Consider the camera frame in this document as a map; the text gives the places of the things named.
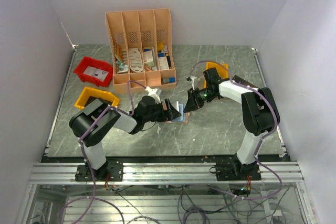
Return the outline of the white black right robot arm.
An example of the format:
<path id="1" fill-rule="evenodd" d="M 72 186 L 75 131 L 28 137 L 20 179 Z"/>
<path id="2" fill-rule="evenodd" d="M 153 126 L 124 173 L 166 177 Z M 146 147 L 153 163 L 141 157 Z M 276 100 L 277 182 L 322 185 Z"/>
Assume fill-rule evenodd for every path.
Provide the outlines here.
<path id="1" fill-rule="evenodd" d="M 244 179 L 250 173 L 249 164 L 256 161 L 264 139 L 272 134 L 280 122 L 280 115 L 269 88 L 255 88 L 238 83 L 230 78 L 223 79 L 216 68 L 203 72 L 206 87 L 198 88 L 196 77 L 187 81 L 192 87 L 187 91 L 185 113 L 196 111 L 215 98 L 228 98 L 242 107 L 243 124 L 246 129 L 241 147 L 236 153 L 239 162 L 231 167 L 236 179 Z"/>

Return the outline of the red plastic bin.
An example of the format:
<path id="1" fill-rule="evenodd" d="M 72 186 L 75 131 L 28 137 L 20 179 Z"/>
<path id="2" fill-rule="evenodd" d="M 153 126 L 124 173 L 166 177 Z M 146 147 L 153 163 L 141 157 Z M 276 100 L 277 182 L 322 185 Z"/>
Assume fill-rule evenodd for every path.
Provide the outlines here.
<path id="1" fill-rule="evenodd" d="M 112 80 L 113 67 L 105 61 L 83 57 L 73 72 L 82 82 L 108 87 Z"/>

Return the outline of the black book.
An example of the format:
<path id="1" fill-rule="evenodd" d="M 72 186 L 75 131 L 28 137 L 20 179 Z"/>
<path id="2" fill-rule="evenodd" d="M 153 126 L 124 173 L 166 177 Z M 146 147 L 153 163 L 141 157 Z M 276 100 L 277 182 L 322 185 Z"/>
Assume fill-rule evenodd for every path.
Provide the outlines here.
<path id="1" fill-rule="evenodd" d="M 252 88 L 256 88 L 258 89 L 258 87 L 250 82 L 248 82 L 247 80 L 237 76 L 237 75 L 234 75 L 233 78 L 232 78 L 236 83 L 239 83 L 239 84 L 242 84 L 242 85 L 245 85 L 245 86 L 250 86 Z"/>

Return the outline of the yellow bin left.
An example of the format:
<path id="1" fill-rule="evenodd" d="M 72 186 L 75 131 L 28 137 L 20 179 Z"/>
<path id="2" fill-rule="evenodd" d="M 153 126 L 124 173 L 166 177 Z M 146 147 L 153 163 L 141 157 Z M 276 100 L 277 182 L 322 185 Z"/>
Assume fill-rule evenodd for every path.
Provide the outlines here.
<path id="1" fill-rule="evenodd" d="M 86 107 L 89 103 L 97 98 L 106 101 L 107 104 L 112 106 L 118 106 L 120 103 L 120 99 L 112 92 L 91 87 L 84 87 L 80 96 L 75 102 L 74 107 L 82 110 L 84 107 Z"/>

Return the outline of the yellow bin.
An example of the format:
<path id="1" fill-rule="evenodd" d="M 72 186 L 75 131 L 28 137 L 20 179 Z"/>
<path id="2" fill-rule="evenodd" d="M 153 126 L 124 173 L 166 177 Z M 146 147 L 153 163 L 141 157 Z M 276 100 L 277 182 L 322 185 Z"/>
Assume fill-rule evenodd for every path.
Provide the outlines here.
<path id="1" fill-rule="evenodd" d="M 227 69 L 228 69 L 228 64 L 226 63 L 213 63 L 213 62 L 207 62 L 206 63 L 206 70 L 207 69 L 210 69 L 210 68 L 215 68 L 218 72 L 218 75 L 222 78 L 222 79 L 226 79 L 228 78 L 228 72 L 227 72 Z"/>
<path id="2" fill-rule="evenodd" d="M 91 87 L 84 87 L 80 96 L 75 102 L 74 107 L 82 110 L 84 107 L 86 107 L 89 103 L 97 98 L 106 101 L 107 104 L 112 106 L 118 106 L 120 103 L 120 99 L 112 92 Z"/>

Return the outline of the blue grey cylinder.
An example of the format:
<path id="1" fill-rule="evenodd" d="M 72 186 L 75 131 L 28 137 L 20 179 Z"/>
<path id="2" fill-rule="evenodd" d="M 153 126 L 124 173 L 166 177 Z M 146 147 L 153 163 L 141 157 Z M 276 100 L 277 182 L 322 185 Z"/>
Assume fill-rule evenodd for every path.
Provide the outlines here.
<path id="1" fill-rule="evenodd" d="M 162 79 L 163 84 L 174 83 L 174 82 L 175 82 L 175 78 L 163 78 Z"/>

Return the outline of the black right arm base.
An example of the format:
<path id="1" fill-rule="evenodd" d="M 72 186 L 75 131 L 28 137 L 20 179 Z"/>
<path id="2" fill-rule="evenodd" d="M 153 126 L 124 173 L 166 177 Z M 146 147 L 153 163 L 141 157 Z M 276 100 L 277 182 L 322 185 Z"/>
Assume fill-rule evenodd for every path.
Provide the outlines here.
<path id="1" fill-rule="evenodd" d="M 261 180 L 259 166 L 256 162 L 242 165 L 240 163 L 216 163 L 209 169 L 211 174 L 216 175 L 217 181 L 247 181 Z"/>

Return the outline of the yellow bin right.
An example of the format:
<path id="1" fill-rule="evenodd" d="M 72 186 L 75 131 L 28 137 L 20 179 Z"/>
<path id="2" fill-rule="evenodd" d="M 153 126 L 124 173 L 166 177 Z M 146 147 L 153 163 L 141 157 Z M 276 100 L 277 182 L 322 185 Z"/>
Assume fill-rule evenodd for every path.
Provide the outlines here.
<path id="1" fill-rule="evenodd" d="M 228 64 L 226 63 L 213 63 L 213 62 L 207 62 L 206 63 L 206 70 L 207 69 L 210 69 L 210 68 L 215 68 L 218 72 L 218 75 L 222 78 L 222 79 L 226 79 L 228 78 L 228 72 L 227 72 L 227 69 L 228 69 Z"/>

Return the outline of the pink leather card holder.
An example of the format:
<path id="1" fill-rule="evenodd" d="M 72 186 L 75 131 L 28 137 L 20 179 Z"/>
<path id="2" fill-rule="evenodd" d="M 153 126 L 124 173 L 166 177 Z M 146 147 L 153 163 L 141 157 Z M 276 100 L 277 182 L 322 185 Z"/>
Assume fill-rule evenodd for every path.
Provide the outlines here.
<path id="1" fill-rule="evenodd" d="M 173 121 L 166 121 L 165 123 L 181 123 L 181 124 L 187 124 L 188 123 L 188 117 L 190 116 L 190 113 L 184 113 L 184 104 L 179 103 L 178 101 L 173 103 L 173 107 L 177 109 L 178 112 L 180 112 L 181 116 L 177 117 Z"/>

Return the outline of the white box in organizer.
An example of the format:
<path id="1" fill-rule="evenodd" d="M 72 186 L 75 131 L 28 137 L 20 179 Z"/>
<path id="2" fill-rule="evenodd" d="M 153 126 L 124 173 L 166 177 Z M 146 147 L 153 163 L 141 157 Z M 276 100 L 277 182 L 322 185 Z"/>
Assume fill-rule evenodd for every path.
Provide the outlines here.
<path id="1" fill-rule="evenodd" d="M 143 61 L 144 61 L 144 65 L 149 67 L 149 68 L 152 68 L 155 66 L 155 63 L 154 63 L 154 56 L 153 56 L 153 51 L 152 50 L 145 50 L 143 52 Z"/>

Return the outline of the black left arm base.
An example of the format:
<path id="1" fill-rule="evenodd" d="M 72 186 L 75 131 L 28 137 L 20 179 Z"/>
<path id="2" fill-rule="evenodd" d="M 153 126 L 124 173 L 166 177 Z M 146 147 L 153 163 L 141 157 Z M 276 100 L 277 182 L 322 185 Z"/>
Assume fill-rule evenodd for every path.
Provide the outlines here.
<path id="1" fill-rule="evenodd" d="M 98 170 L 93 169 L 96 181 L 121 182 L 123 179 L 123 165 L 106 162 Z M 92 174 L 88 164 L 79 165 L 75 174 L 76 182 L 92 182 Z"/>

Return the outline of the white oval perforated board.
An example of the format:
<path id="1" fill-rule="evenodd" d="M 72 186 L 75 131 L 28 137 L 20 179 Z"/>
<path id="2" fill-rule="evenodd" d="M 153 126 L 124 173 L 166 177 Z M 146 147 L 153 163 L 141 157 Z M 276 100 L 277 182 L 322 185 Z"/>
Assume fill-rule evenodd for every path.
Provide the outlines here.
<path id="1" fill-rule="evenodd" d="M 143 71 L 143 61 L 138 48 L 129 49 L 129 63 L 132 72 L 139 73 Z"/>

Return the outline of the cards in red bin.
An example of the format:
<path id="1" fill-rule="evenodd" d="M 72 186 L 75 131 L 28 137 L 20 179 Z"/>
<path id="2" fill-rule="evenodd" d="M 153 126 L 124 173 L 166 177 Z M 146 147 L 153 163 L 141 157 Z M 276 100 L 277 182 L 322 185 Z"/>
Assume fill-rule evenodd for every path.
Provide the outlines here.
<path id="1" fill-rule="evenodd" d="M 83 72 L 83 74 L 86 74 L 88 76 L 91 76 L 93 78 L 96 78 L 100 81 L 104 81 L 105 78 L 108 75 L 108 71 L 102 70 L 102 69 L 98 69 L 92 66 L 88 66 L 85 71 Z"/>

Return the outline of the peach plastic desk organizer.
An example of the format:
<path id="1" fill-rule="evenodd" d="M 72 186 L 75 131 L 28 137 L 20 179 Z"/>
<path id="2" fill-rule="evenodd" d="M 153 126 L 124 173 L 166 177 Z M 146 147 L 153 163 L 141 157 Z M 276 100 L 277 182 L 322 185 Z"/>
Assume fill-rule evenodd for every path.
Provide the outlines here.
<path id="1" fill-rule="evenodd" d="M 106 13 L 113 77 L 116 93 L 140 92 L 144 86 L 174 89 L 177 86 L 176 69 L 172 50 L 172 18 L 168 8 L 129 10 Z M 129 49 L 153 51 L 155 66 L 144 65 L 143 71 L 132 72 Z M 175 78 L 174 83 L 163 84 L 163 78 Z"/>

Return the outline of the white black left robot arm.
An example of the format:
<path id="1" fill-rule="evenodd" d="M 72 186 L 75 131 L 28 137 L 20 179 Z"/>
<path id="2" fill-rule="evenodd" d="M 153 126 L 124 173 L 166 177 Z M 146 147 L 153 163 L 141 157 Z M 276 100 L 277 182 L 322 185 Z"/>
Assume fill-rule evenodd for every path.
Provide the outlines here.
<path id="1" fill-rule="evenodd" d="M 146 95 L 133 112 L 126 113 L 97 98 L 70 119 L 69 127 L 79 138 L 85 162 L 90 164 L 88 174 L 94 180 L 102 180 L 107 175 L 107 159 L 101 142 L 112 128 L 134 135 L 148 122 L 173 121 L 180 116 L 168 99 L 156 102 Z"/>

